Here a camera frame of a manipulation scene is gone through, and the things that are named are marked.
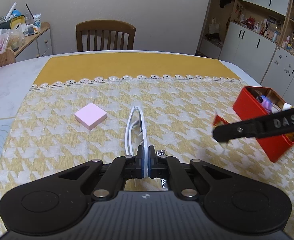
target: black tongs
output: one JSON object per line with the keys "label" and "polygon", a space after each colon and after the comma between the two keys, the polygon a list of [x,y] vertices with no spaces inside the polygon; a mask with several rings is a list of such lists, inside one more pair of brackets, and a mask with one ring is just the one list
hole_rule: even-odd
{"label": "black tongs", "polygon": [[241,137],[265,138],[294,132],[294,108],[276,114],[220,125],[213,130],[217,142]]}

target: white cable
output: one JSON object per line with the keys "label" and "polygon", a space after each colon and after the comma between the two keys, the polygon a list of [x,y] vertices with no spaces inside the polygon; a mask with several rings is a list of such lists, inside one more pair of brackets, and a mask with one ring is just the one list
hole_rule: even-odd
{"label": "white cable", "polygon": [[128,118],[128,121],[127,121],[126,131],[125,131],[125,151],[126,151],[126,155],[130,155],[129,152],[128,152],[128,132],[129,132],[130,121],[131,121],[131,118],[133,117],[134,111],[135,111],[135,107],[133,107],[131,109],[131,111],[130,111],[129,118]]}
{"label": "white cable", "polygon": [[144,174],[145,178],[148,177],[148,142],[147,142],[147,131],[146,131],[146,126],[145,126],[145,119],[144,119],[144,114],[142,109],[137,106],[136,107],[139,112],[140,112],[140,117],[141,117],[141,125],[142,125],[142,132],[143,132],[143,141],[144,141],[144,154],[145,154],[145,165],[144,165]]}
{"label": "white cable", "polygon": [[133,127],[135,125],[139,124],[139,119],[136,120],[135,122],[133,122],[130,127],[129,127],[129,133],[128,133],[128,137],[129,137],[129,151],[130,151],[130,155],[134,156],[134,153],[133,153],[133,145],[132,145],[132,142],[131,142],[131,131],[133,129]]}
{"label": "white cable", "polygon": [[139,106],[133,106],[130,114],[129,114],[129,118],[127,121],[127,126],[126,126],[126,131],[125,131],[125,151],[126,151],[126,155],[134,155],[133,154],[133,146],[132,146],[132,141],[131,141],[131,132],[133,127],[139,123],[139,120],[133,122],[132,124],[130,124],[131,119],[134,115],[134,111],[138,110],[140,113],[140,118],[141,118],[141,127],[142,127],[142,134],[143,134],[143,145],[144,145],[144,174],[145,174],[145,178],[148,177],[148,142],[147,142],[147,131],[146,131],[146,126],[145,126],[145,119],[144,119],[144,115],[143,115],[143,111]]}

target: wooden chair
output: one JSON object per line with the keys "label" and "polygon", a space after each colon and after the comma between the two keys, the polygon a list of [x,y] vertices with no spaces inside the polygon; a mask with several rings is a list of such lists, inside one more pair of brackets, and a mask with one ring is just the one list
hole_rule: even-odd
{"label": "wooden chair", "polygon": [[134,38],[136,28],[129,23],[115,21],[115,20],[92,20],[87,22],[78,23],[76,26],[76,39],[77,50],[83,51],[82,35],[87,34],[87,51],[90,51],[90,33],[95,32],[94,38],[94,50],[97,50],[97,36],[98,31],[102,31],[102,38],[100,43],[100,50],[104,49],[105,31],[109,31],[107,50],[110,50],[111,46],[111,32],[115,33],[114,49],[117,49],[118,32],[122,33],[120,40],[120,49],[124,49],[125,33],[128,34],[127,49],[132,50],[134,46]]}

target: red container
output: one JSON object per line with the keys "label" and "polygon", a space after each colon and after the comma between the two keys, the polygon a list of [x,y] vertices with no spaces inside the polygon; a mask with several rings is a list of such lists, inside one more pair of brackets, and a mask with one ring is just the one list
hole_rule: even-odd
{"label": "red container", "polygon": [[[256,98],[249,92],[250,89],[269,91],[279,101],[284,100],[272,89],[262,87],[243,87],[236,99],[233,109],[241,120],[252,119],[262,115],[268,115],[266,110],[258,103]],[[279,135],[263,139],[256,139],[272,162],[276,162],[293,144],[287,136]]]}

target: white lace trim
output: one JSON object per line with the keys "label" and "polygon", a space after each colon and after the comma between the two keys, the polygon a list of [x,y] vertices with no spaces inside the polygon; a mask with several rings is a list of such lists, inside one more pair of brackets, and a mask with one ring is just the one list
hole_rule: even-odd
{"label": "white lace trim", "polygon": [[207,81],[232,81],[232,82],[242,82],[244,81],[242,79],[236,79],[236,78],[224,78],[224,77],[202,77],[199,75],[175,75],[174,77],[171,77],[170,75],[163,75],[162,77],[159,77],[157,75],[151,75],[149,78],[144,75],[138,75],[136,78],[133,78],[131,76],[123,76],[122,78],[118,78],[116,76],[111,76],[107,79],[104,79],[103,77],[96,77],[94,80],[90,80],[88,78],[82,78],[80,81],[76,82],[75,80],[67,80],[65,83],[61,81],[57,81],[53,83],[52,85],[49,85],[48,83],[43,83],[40,86],[33,84],[30,88],[30,90],[38,90],[38,89],[44,89],[44,88],[53,88],[53,87],[62,87],[62,86],[69,86],[69,85],[79,85],[79,84],[93,84],[93,83],[102,83],[102,82],[119,82],[119,81],[129,81],[129,80],[207,80]]}

